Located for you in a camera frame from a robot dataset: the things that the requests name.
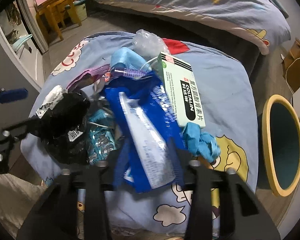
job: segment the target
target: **beige cloth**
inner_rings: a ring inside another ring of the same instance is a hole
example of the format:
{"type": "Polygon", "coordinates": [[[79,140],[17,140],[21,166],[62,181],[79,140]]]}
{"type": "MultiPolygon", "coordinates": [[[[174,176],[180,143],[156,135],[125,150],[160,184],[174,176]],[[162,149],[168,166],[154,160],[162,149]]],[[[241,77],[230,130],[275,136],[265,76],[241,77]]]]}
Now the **beige cloth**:
{"type": "Polygon", "coordinates": [[[44,190],[11,174],[0,175],[0,222],[14,238],[44,190]]]}

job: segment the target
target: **black label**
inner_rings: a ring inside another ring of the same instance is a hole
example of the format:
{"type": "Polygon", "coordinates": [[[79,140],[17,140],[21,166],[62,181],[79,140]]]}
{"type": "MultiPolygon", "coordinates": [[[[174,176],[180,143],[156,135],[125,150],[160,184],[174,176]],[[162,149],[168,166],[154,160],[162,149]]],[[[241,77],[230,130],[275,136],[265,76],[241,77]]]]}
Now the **black label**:
{"type": "Polygon", "coordinates": [[[180,80],[181,88],[183,93],[183,101],[185,103],[186,116],[189,120],[193,121],[195,119],[194,104],[192,99],[192,94],[190,90],[190,84],[180,80]]]}

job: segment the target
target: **white cloud print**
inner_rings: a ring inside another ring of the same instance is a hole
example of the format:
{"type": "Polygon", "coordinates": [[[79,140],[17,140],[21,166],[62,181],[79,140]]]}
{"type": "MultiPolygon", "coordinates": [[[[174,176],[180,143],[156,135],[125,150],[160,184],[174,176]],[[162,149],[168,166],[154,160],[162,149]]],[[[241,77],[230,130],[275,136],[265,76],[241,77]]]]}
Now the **white cloud print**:
{"type": "Polygon", "coordinates": [[[81,55],[82,47],[89,41],[80,41],[69,53],[69,55],[52,71],[52,75],[56,76],[63,71],[69,71],[75,67],[76,62],[79,60],[81,55]]]}
{"type": "Polygon", "coordinates": [[[162,222],[164,227],[181,224],[186,220],[186,215],[181,212],[184,207],[161,205],[157,208],[157,213],[153,216],[153,219],[162,222]]]}

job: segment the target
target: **clear plastic bag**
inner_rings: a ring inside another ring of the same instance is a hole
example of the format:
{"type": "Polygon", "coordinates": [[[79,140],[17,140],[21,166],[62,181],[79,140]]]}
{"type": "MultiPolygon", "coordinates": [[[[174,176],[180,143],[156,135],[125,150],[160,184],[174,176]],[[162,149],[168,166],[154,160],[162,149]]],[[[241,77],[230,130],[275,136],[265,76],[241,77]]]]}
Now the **clear plastic bag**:
{"type": "Polygon", "coordinates": [[[136,32],[132,44],[134,45],[133,50],[146,60],[157,57],[162,51],[170,54],[163,39],[145,30],[136,32]]]}

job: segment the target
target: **pile of trash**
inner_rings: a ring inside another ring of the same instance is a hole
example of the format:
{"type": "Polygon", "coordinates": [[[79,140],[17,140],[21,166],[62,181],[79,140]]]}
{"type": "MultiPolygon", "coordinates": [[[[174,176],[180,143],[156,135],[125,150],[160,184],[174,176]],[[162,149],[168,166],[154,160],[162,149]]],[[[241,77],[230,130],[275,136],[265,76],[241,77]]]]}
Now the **pile of trash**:
{"type": "Polygon", "coordinates": [[[138,193],[176,182],[181,167],[169,141],[209,163],[220,148],[205,127],[189,63],[170,55],[164,41],[144,30],[120,48],[110,65],[85,70],[66,88],[54,87],[36,117],[36,136],[59,163],[94,165],[120,149],[115,185],[138,193]],[[82,88],[93,85],[88,97],[82,88]]]}

